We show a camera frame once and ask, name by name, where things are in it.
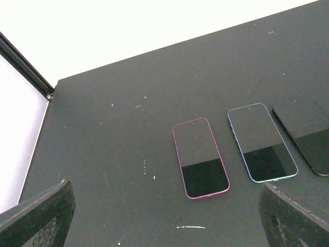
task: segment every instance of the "scratch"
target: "scratch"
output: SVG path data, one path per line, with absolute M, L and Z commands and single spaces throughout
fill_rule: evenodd
M 187 226 L 177 226 L 176 228 L 200 228 L 200 229 L 206 229 L 203 226 L 191 226 L 191 225 L 187 225 Z
M 122 184 L 122 177 L 121 177 L 121 172 L 120 172 L 120 170 L 119 170 L 119 176 L 120 176 L 120 182 L 121 182 L 121 187 L 122 187 L 123 202 L 124 202 L 124 204 L 125 204 L 125 211 L 126 211 L 127 216 L 128 216 L 129 226 L 130 226 L 130 228 L 132 228 L 132 223 L 131 223 L 131 221 L 130 221 L 130 216 L 129 216 L 129 213 L 128 213 L 127 201 L 125 200 L 125 193 L 124 193 L 124 188 L 123 188 L 123 184 Z
M 106 176 L 105 172 L 103 172 L 103 174 L 104 174 L 104 178 L 105 178 L 105 183 L 106 183 L 106 186 L 107 186 L 108 194 L 109 194 L 109 196 L 111 197 L 112 194 L 111 194 L 111 192 L 110 192 L 110 190 L 109 190 L 109 184 L 108 184 L 107 176 Z

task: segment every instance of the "phone frame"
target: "phone frame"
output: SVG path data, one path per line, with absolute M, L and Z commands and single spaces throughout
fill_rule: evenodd
M 207 121 L 207 123 L 208 123 L 208 127 L 209 127 L 210 133 L 211 133 L 211 135 L 212 135 L 212 139 L 213 139 L 213 141 L 214 141 L 214 143 L 215 143 L 215 147 L 216 147 L 216 149 L 217 149 L 218 156 L 219 156 L 219 158 L 220 158 L 220 160 L 221 160 L 221 162 L 222 162 L 222 167 L 223 167 L 224 172 L 225 172 L 225 176 L 226 176 L 226 179 L 227 179 L 227 182 L 228 182 L 228 187 L 227 187 L 227 189 L 225 189 L 225 190 L 222 190 L 222 191 L 219 191 L 219 192 L 215 192 L 215 193 L 211 193 L 211 194 L 207 194 L 207 195 L 204 195 L 204 196 L 200 196 L 200 197 L 190 197 L 190 196 L 187 194 L 187 191 L 186 191 L 186 186 L 185 186 L 185 181 L 184 181 L 183 170 L 182 170 L 182 167 L 181 167 L 181 164 L 180 164 L 179 152 L 178 152 L 178 147 L 177 147 L 176 138 L 175 138 L 175 127 L 177 127 L 177 126 L 179 126 L 179 125 L 187 124 L 187 123 L 189 123 L 189 122 L 193 122 L 193 121 L 196 121 L 196 120 L 200 120 L 200 119 L 205 119 L 205 120 Z M 187 196 L 189 199 L 201 199 L 201 198 L 205 198 L 205 197 L 211 197 L 211 196 L 214 196 L 214 195 L 223 194 L 223 193 L 227 192 L 227 191 L 230 189 L 230 186 L 231 186 L 231 185 L 230 185 L 230 180 L 229 180 L 229 178 L 228 178 L 228 176 L 227 176 L 227 172 L 226 172 L 226 169 L 225 169 L 225 166 L 224 166 L 224 162 L 223 162 L 223 159 L 222 159 L 222 157 L 221 157 L 221 153 L 220 153 L 220 151 L 219 151 L 219 149 L 218 149 L 218 146 L 217 146 L 217 143 L 216 143 L 216 140 L 215 140 L 214 134 L 213 134 L 213 132 L 212 132 L 212 129 L 211 129 L 211 127 L 210 127 L 210 124 L 209 124 L 208 119 L 206 119 L 206 118 L 204 118 L 204 117 L 200 117 L 200 118 L 197 118 L 197 119 L 194 119 L 194 120 L 190 120 L 190 121 L 186 121 L 186 122 L 179 123 L 179 124 L 177 124 L 177 125 L 175 125 L 175 126 L 173 127 L 173 136 L 174 136 L 175 147 L 176 147 L 176 152 L 177 152 L 177 157 L 178 157 L 178 162 L 179 162 L 179 167 L 180 167 L 181 177 L 182 177 L 182 180 L 183 180 L 183 185 L 184 185 L 185 194 L 186 194 L 186 196 Z
M 245 157 L 244 157 L 244 155 L 243 155 L 243 152 L 242 152 L 242 149 L 241 149 L 241 146 L 240 146 L 239 140 L 237 139 L 237 136 L 236 136 L 236 134 L 235 134 L 234 127 L 233 127 L 233 124 L 232 124 L 232 122 L 231 122 L 231 119 L 230 119 L 230 115 L 229 115 L 229 114 L 230 114 L 231 111 L 234 111 L 234 110 L 237 110 L 237 109 L 241 109 L 241 108 L 245 108 L 245 107 L 250 107 L 250 106 L 253 106 L 253 105 L 256 105 L 256 104 L 261 104 L 261 105 L 265 108 L 265 110 L 266 110 L 266 112 L 267 112 L 269 118 L 271 119 L 271 121 L 272 121 L 272 123 L 273 123 L 275 129 L 277 130 L 277 132 L 278 132 L 278 134 L 279 134 L 279 136 L 280 136 L 280 138 L 281 138 L 281 140 L 282 140 L 284 146 L 286 147 L 286 149 L 287 149 L 287 151 L 288 151 L 288 153 L 289 153 L 291 159 L 293 160 L 294 165 L 296 166 L 297 172 L 296 172 L 295 174 L 293 174 L 293 175 L 289 175 L 289 176 L 285 176 L 285 177 L 275 178 L 275 179 L 263 180 L 263 181 L 256 181 L 256 180 L 254 180 L 254 179 L 252 178 L 252 176 L 251 176 L 251 174 L 250 174 L 250 171 L 249 171 L 249 168 L 248 168 L 248 165 L 247 165 L 247 162 L 246 162 Z M 296 165 L 296 162 L 295 162 L 293 156 L 291 155 L 291 153 L 290 153 L 290 151 L 289 151 L 289 149 L 288 149 L 288 147 L 287 147 L 286 142 L 283 140 L 282 135 L 281 135 L 281 133 L 279 132 L 279 129 L 278 129 L 278 127 L 276 126 L 276 124 L 275 124 L 273 118 L 271 117 L 271 115 L 270 115 L 270 113 L 269 113 L 269 111 L 268 111 L 266 105 L 264 105 L 263 103 L 255 103 L 255 104 L 249 104 L 249 105 L 246 105 L 246 106 L 244 106 L 244 107 L 234 108 L 234 109 L 231 109 L 231 110 L 229 110 L 229 111 L 227 112 L 227 116 L 228 116 L 228 120 L 229 120 L 230 125 L 231 125 L 231 129 L 232 129 L 232 132 L 233 132 L 234 138 L 235 138 L 235 140 L 236 140 L 236 143 L 237 143 L 237 145 L 238 145 L 238 147 L 239 147 L 239 150 L 240 150 L 240 153 L 241 153 L 241 155 L 242 155 L 243 162 L 245 163 L 245 166 L 246 166 L 246 168 L 247 168 L 248 175 L 249 175 L 249 177 L 250 177 L 250 179 L 251 179 L 252 181 L 254 181 L 255 183 L 264 183 L 264 182 L 270 182 L 270 181 L 277 181 L 277 180 L 281 180 L 281 179 L 288 179 L 288 178 L 292 178 L 292 177 L 294 177 L 294 176 L 297 175 L 297 173 L 298 173 L 298 171 L 299 171 L 298 166 Z

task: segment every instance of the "metal frame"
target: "metal frame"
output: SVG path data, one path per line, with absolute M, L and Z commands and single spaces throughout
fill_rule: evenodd
M 27 59 L 0 32 L 0 55 L 2 55 L 46 99 L 51 99 L 54 88 L 27 61 Z

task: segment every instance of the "pink smartphone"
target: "pink smartphone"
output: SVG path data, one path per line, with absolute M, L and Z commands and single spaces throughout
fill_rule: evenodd
M 198 118 L 173 128 L 186 195 L 190 199 L 227 192 L 230 182 L 209 121 Z

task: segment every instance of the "blue smartphone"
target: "blue smartphone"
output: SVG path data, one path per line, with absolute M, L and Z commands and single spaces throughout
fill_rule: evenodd
M 261 103 L 228 112 L 233 135 L 256 183 L 295 176 L 298 167 L 266 106 Z

